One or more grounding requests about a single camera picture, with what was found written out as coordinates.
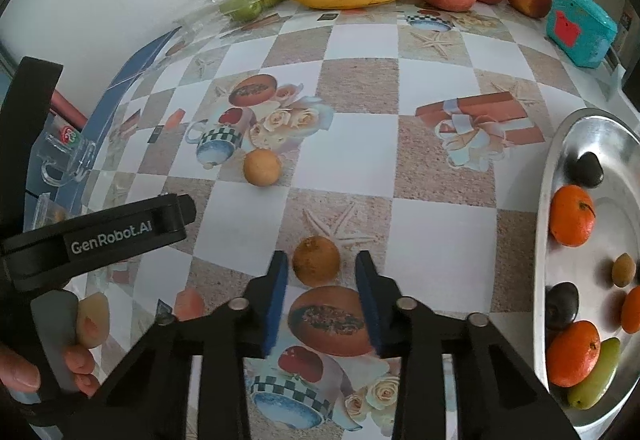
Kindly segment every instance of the table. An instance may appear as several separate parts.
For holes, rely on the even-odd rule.
[[[355,289],[354,256],[370,250],[403,293],[456,317],[489,314],[531,363],[546,152],[565,116],[605,107],[606,66],[578,69],[544,37],[543,21],[505,3],[446,13],[397,0],[319,12],[287,1],[274,12],[252,30],[210,26],[189,38],[178,31],[120,100],[82,212],[177,192],[194,198],[197,218],[183,242],[81,283],[81,296],[100,291],[110,302],[111,335],[94,351],[98,378],[186,286],[211,310],[263,274],[274,249],[291,255],[316,234],[340,250],[334,285]],[[209,138],[198,144],[203,132]],[[254,187],[242,175],[256,146],[281,157],[274,186]],[[253,438],[390,436],[398,363],[359,355],[345,325],[357,318],[339,291],[316,299],[313,292],[301,314],[307,291],[290,272],[278,344],[267,361],[246,363]],[[331,306],[339,310],[327,318]],[[310,348],[304,327],[313,319],[316,330],[345,337],[340,351],[350,356],[329,355],[322,341]],[[281,355],[299,376],[281,369]],[[455,438],[450,360],[444,365]],[[314,366],[322,378],[311,383]],[[304,388],[313,397],[302,396],[289,414],[273,405],[278,391]]]

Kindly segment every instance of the green pear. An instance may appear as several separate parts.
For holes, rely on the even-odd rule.
[[[589,409],[609,389],[620,362],[620,339],[612,337],[602,341],[598,362],[582,382],[569,388],[567,399],[571,407]]]

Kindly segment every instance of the orange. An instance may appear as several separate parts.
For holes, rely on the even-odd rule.
[[[636,286],[625,297],[620,316],[622,329],[628,334],[640,330],[640,286]]]
[[[593,200],[577,185],[556,191],[549,211],[549,231],[558,243],[579,246],[589,239],[596,223]]]
[[[589,321],[576,321],[546,350],[546,377],[551,384],[570,388],[582,382],[600,355],[600,335]]]

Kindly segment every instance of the black plum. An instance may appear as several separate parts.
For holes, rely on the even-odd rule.
[[[564,330],[578,315],[578,288],[568,281],[558,283],[546,293],[545,325],[550,330]]]
[[[596,154],[588,151],[570,164],[569,176],[576,184],[593,189],[602,183],[604,171]]]

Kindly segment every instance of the metal tray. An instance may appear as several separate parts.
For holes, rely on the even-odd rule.
[[[559,245],[548,236],[549,204],[553,194],[569,182],[565,166],[582,153],[594,152],[604,169],[604,180],[588,190],[593,199],[596,226],[588,241],[576,248]],[[613,285],[612,261],[627,252],[640,258],[640,140],[629,127],[610,113],[583,109],[569,115],[558,128],[546,159],[540,191],[536,229],[534,274],[534,368],[547,387],[545,367],[545,288],[571,281],[578,287],[577,320],[593,322],[601,340],[616,336],[622,342],[620,365],[609,390],[588,410],[566,403],[564,390],[550,392],[578,432],[585,431],[616,413],[638,382],[640,333],[631,336],[616,322],[626,288]]]

